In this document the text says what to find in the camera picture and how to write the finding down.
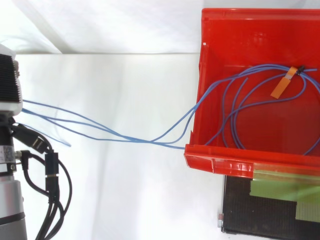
cable connector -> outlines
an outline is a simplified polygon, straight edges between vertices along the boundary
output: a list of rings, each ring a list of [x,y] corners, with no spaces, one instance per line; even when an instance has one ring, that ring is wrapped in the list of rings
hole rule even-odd
[[[18,125],[19,128],[25,128],[22,124]],[[23,144],[27,145],[30,148],[33,148],[38,153],[43,154],[47,149],[48,145],[45,141],[43,141],[40,137],[37,135],[28,133],[26,131],[23,131],[23,129],[15,128],[13,130],[12,136],[22,142]]]
[[[29,169],[29,158],[31,157],[31,153],[28,150],[22,150],[15,152],[15,156],[17,159],[20,160],[22,170],[28,170]]]
[[[296,74],[300,75],[305,69],[306,67],[302,65],[301,67],[298,68],[298,70],[296,71]]]
[[[59,174],[59,156],[57,152],[49,152],[44,156],[45,175],[56,176]]]
[[[59,201],[59,157],[57,152],[49,152],[45,161],[45,190],[49,193],[49,202]]]

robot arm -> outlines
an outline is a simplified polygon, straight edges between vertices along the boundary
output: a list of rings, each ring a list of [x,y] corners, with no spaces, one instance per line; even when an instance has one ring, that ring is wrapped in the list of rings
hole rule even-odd
[[[16,160],[21,161],[26,182],[37,192],[48,197],[49,207],[36,240],[49,240],[60,230],[72,197],[72,183],[66,167],[53,151],[49,141],[40,133],[25,126],[15,125],[13,119],[22,111],[23,99],[18,80],[18,62],[15,53],[0,45],[0,240],[27,240],[25,213],[20,182],[15,180]],[[29,151],[14,150],[13,138],[33,148],[45,160]],[[29,178],[29,159],[36,159],[45,166],[45,190]],[[59,166],[69,182],[69,198],[65,209],[60,203]],[[60,218],[49,232],[59,210]]]

white backdrop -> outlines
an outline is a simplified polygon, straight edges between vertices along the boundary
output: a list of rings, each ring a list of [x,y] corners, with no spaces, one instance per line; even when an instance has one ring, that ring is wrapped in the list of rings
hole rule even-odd
[[[202,8],[320,8],[320,0],[3,0],[18,53],[198,53]]]
[[[198,54],[18,55],[24,99],[59,106],[132,137],[154,139],[196,102]],[[80,120],[31,104],[45,115]],[[99,142],[21,113],[18,122],[60,138],[52,142],[73,180],[73,199],[54,240],[251,240],[217,228],[223,176],[187,167],[183,150],[141,143]],[[184,123],[164,138],[180,136]],[[72,129],[97,138],[109,134]],[[177,146],[189,142],[190,129]],[[26,149],[15,142],[16,150]],[[44,188],[42,165],[30,161],[30,177]],[[19,169],[27,232],[35,239],[48,208]],[[61,199],[68,195],[61,174]]]

red storage bin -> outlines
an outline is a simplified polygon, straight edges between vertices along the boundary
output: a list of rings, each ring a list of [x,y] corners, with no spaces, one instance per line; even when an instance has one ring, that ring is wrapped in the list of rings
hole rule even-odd
[[[320,69],[320,10],[318,9],[215,9],[202,11],[202,44],[199,60],[197,101],[215,81],[259,64]],[[283,73],[269,70],[249,76],[236,105],[259,82]],[[320,71],[308,72],[320,80]],[[273,99],[270,94],[280,79],[258,88],[245,104]],[[236,80],[225,98],[225,115],[242,81]],[[306,152],[320,136],[320,96],[309,82],[297,99],[259,105],[239,112],[238,135],[248,150],[236,149],[230,121],[224,135],[205,143],[222,125],[222,95],[228,83],[221,83],[195,113],[190,143],[184,156],[189,167],[229,176],[253,177],[256,168],[320,176],[320,144]],[[281,95],[288,98],[302,88],[298,76]]]

coiled blue cable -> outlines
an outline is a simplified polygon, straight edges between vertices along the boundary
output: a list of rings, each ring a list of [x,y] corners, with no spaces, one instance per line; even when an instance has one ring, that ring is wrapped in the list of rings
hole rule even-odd
[[[66,113],[70,113],[70,114],[73,114],[75,116],[78,116],[80,118],[83,118],[87,121],[90,121],[96,125],[93,125],[93,124],[89,124],[89,123],[85,123],[85,122],[80,122],[80,121],[73,121],[73,120],[67,120],[67,119],[60,119],[60,118],[54,118],[54,117],[49,117],[49,116],[45,116],[45,115],[41,115],[41,114],[38,114],[38,113],[35,113],[35,112],[32,112],[28,109],[23,109],[22,111],[26,114],[31,114],[31,115],[34,115],[34,116],[37,116],[37,117],[40,117],[54,125],[57,125],[58,127],[61,127],[63,129],[66,129],[70,132],[73,132],[75,134],[79,134],[81,136],[84,136],[84,137],[87,137],[87,138],[90,138],[90,139],[94,139],[94,140],[98,140],[98,141],[114,141],[114,142],[130,142],[130,143],[147,143],[147,144],[155,144],[155,145],[159,145],[159,146],[163,146],[163,147],[167,147],[167,148],[174,148],[174,149],[184,149],[184,147],[179,147],[179,146],[172,146],[171,144],[174,144],[176,142],[178,142],[186,133],[187,129],[188,129],[188,125],[193,117],[193,115],[195,114],[196,110],[198,109],[198,107],[200,106],[200,104],[206,99],[206,97],[212,92],[212,90],[214,90],[219,84],[221,83],[224,83],[224,82],[227,82],[227,81],[230,81],[229,84],[227,85],[224,93],[223,93],[223,96],[222,96],[222,125],[220,127],[220,129],[218,130],[218,132],[206,143],[206,145],[210,144],[221,132],[222,132],[222,139],[223,139],[223,142],[225,144],[226,147],[228,147],[228,144],[226,142],[226,139],[225,139],[225,136],[224,136],[224,128],[225,128],[225,125],[227,123],[227,121],[230,119],[230,123],[231,123],[231,134],[232,134],[232,138],[234,140],[234,143],[235,145],[238,147],[238,148],[242,148],[244,149],[245,147],[243,146],[243,144],[241,143],[240,141],[240,138],[238,136],[238,133],[237,133],[237,126],[236,126],[236,121],[237,121],[237,117],[238,117],[238,113],[239,111],[243,110],[243,109],[246,109],[246,108],[249,108],[249,107],[253,107],[253,106],[257,106],[257,105],[262,105],[262,104],[270,104],[270,103],[280,103],[280,102],[285,102],[285,101],[290,101],[290,100],[293,100],[293,99],[296,99],[298,98],[301,94],[303,94],[303,92],[305,91],[306,89],[306,80],[308,80],[309,82],[311,82],[315,88],[318,90],[319,94],[320,94],[320,83],[318,83],[316,80],[314,80],[312,77],[308,76],[307,74],[305,74],[304,72],[301,73],[301,78],[303,80],[303,88],[301,90],[300,93],[298,93],[296,96],[293,96],[293,97],[289,97],[289,98],[284,98],[284,99],[279,99],[279,100],[270,100],[270,101],[262,101],[262,102],[256,102],[256,103],[252,103],[252,104],[248,104],[248,105],[243,105],[244,102],[246,101],[246,99],[248,99],[248,97],[257,89],[259,88],[260,86],[262,86],[263,84],[273,80],[273,79],[276,79],[276,78],[279,78],[279,77],[282,77],[284,75],[286,75],[285,73],[283,74],[279,74],[277,76],[273,76],[273,77],[270,77],[264,81],[262,81],[261,83],[259,83],[257,86],[255,86],[245,97],[244,99],[240,102],[239,106],[237,109],[235,109],[235,104],[236,104],[236,101],[237,101],[237,98],[239,96],[239,93],[241,91],[241,89],[243,88],[244,84],[247,82],[248,78],[245,78],[240,86],[240,88],[238,89],[234,99],[233,99],[233,102],[232,102],[232,107],[231,107],[231,113],[225,117],[225,110],[224,110],[224,102],[225,102],[225,97],[226,97],[226,94],[227,94],[227,91],[230,87],[230,85],[236,81],[237,79],[241,79],[243,77],[246,77],[246,76],[249,76],[249,75],[252,75],[252,74],[256,74],[256,73],[259,73],[259,72],[263,72],[263,71],[269,71],[269,70],[280,70],[280,71],[284,71],[284,72],[288,72],[290,68],[287,67],[287,66],[282,66],[282,65],[278,65],[278,64],[262,64],[262,65],[257,65],[257,66],[253,66],[253,67],[250,67],[246,70],[244,70],[243,72],[239,73],[239,74],[236,74],[234,76],[231,76],[231,77],[228,77],[228,78],[225,78],[225,79],[222,79],[222,80],[218,80],[218,81],[215,81],[214,83],[211,84],[211,86],[207,89],[207,91],[203,94],[203,96],[200,98],[200,100],[197,102],[197,104],[192,107],[182,118],[180,118],[171,128],[169,128],[165,133],[163,133],[162,135],[160,135],[159,137],[153,139],[153,140],[144,140],[144,139],[140,139],[140,138],[135,138],[135,137],[130,137],[130,136],[126,136],[126,135],[123,135],[123,134],[120,134],[112,129],[110,129],[109,127],[107,126],[104,126],[103,124],[101,123],[98,123],[88,117],[85,117],[81,114],[78,114],[78,113],[75,113],[73,111],[70,111],[70,110],[66,110],[66,109],[63,109],[63,108],[60,108],[60,107],[55,107],[55,106],[51,106],[51,105],[48,105],[48,104],[43,104],[43,103],[38,103],[38,102],[34,102],[34,101],[29,101],[29,100],[23,100],[24,102],[26,103],[31,103],[31,104],[35,104],[35,105],[40,105],[40,106],[44,106],[44,107],[48,107],[48,108],[52,108],[52,109],[56,109],[56,110],[60,110],[60,111],[63,111],[63,112],[66,112]],[[316,71],[316,69],[307,69],[305,70],[305,72],[311,72],[311,71]],[[186,125],[185,125],[185,128],[181,134],[180,137],[178,137],[176,140],[174,141],[169,141],[169,142],[158,142],[158,140],[160,140],[161,138],[163,138],[164,136],[166,136],[169,132],[171,132],[179,123],[181,123],[187,116],[189,116],[187,122],[186,122]],[[123,139],[126,139],[126,140],[120,140],[120,139],[108,139],[108,138],[95,138],[95,137],[92,137],[92,136],[89,136],[89,135],[86,135],[86,134],[83,134],[83,133],[80,133],[80,132],[77,132],[77,131],[74,131],[68,127],[65,127],[61,124],[58,124],[54,121],[60,121],[60,122],[67,122],[67,123],[74,123],[74,124],[79,124],[79,125],[85,125],[85,126],[89,126],[89,127],[92,127],[92,128],[96,128],[96,129],[99,129],[99,130],[102,130],[104,132],[108,132],[110,134],[113,134],[117,137],[120,137],[120,138],[123,138]],[[317,144],[320,142],[320,138],[316,141],[316,143],[305,153],[305,154],[308,154],[309,152],[311,152],[316,146]]]

